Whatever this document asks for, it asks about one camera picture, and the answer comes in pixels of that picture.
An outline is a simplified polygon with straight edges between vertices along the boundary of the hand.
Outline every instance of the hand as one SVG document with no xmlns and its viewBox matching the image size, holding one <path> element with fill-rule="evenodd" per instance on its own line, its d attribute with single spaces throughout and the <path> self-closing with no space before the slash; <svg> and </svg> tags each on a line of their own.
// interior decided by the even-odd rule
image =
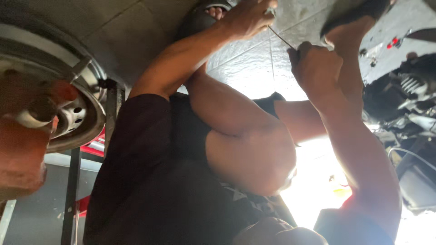
<svg viewBox="0 0 436 245">
<path fill-rule="evenodd" d="M 269 8 L 277 8 L 277 0 L 242 0 L 217 22 L 234 40 L 249 39 L 268 28 L 274 22 Z"/>
<path fill-rule="evenodd" d="M 343 102 L 345 96 L 337 82 L 343 60 L 336 52 L 303 42 L 298 51 L 291 48 L 288 53 L 292 73 L 315 108 Z"/>
</svg>

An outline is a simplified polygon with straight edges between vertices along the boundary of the knee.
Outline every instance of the knee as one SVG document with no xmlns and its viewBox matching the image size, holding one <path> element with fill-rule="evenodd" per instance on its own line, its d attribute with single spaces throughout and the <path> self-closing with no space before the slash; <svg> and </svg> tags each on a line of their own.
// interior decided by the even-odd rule
<svg viewBox="0 0 436 245">
<path fill-rule="evenodd" d="M 296 167 L 292 137 L 281 122 L 249 134 L 247 141 L 253 148 L 249 157 L 248 189 L 257 195 L 274 195 L 287 185 Z"/>
</svg>

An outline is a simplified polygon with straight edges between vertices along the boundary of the dark sleeve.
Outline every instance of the dark sleeve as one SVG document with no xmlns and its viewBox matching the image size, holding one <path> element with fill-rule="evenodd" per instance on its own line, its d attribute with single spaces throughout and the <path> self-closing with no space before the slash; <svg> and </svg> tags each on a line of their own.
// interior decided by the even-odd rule
<svg viewBox="0 0 436 245">
<path fill-rule="evenodd" d="M 321 210 L 314 230 L 329 245 L 393 245 L 388 234 L 368 217 L 347 209 Z"/>
<path fill-rule="evenodd" d="M 170 127 L 170 104 L 163 97 L 145 94 L 124 103 L 92 190 L 85 238 L 104 229 L 115 210 L 167 159 Z"/>
</svg>

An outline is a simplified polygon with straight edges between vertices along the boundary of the floor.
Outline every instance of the floor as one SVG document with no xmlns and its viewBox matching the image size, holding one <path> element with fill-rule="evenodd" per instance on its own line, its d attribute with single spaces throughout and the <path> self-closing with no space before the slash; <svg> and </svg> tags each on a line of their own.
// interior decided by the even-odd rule
<svg viewBox="0 0 436 245">
<path fill-rule="evenodd" d="M 81 40 L 106 72 L 129 88 L 150 61 L 172 42 L 183 16 L 198 0 L 5 0 L 19 4 Z M 280 0 L 273 28 L 290 44 L 319 43 L 325 21 L 362 0 Z M 409 29 L 436 26 L 436 14 L 422 0 L 399 0 L 365 38 L 362 48 L 372 57 L 361 58 L 364 80 L 371 82 L 398 67 L 410 51 L 424 54 L 436 45 L 406 40 L 400 49 L 387 50 L 393 37 Z M 248 41 L 237 41 L 213 55 L 208 73 L 252 99 L 274 91 L 288 100 L 306 95 L 290 72 L 286 45 L 271 31 Z"/>
</svg>

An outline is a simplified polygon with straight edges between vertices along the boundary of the man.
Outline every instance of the man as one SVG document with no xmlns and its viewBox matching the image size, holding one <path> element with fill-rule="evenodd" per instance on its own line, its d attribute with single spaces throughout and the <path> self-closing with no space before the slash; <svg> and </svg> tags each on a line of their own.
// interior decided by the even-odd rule
<svg viewBox="0 0 436 245">
<path fill-rule="evenodd" d="M 380 7 L 375 2 L 361 9 Z M 336 52 L 307 42 L 299 53 L 289 51 L 293 73 L 319 113 L 353 196 L 341 209 L 321 212 L 318 233 L 293 228 L 282 217 L 255 215 L 259 207 L 246 201 L 248 195 L 274 195 L 289 181 L 293 127 L 280 111 L 291 106 L 283 102 L 277 110 L 273 102 L 279 120 L 207 76 L 205 62 L 228 42 L 271 25 L 274 16 L 266 10 L 275 7 L 276 0 L 242 1 L 209 29 L 169 46 L 147 69 L 119 112 L 92 192 L 85 244 L 392 244 L 401 212 L 398 179 L 361 121 L 357 63 L 361 38 L 384 9 L 331 25 L 325 39 Z M 204 10 L 216 15 L 216 8 Z M 347 37 L 350 31 L 353 37 Z M 181 141 L 174 143 L 179 139 L 171 135 L 180 124 L 169 101 L 182 84 L 192 110 L 210 127 L 200 133 L 200 143 L 186 142 L 188 148 L 200 145 L 198 160 L 183 156 Z"/>
</svg>

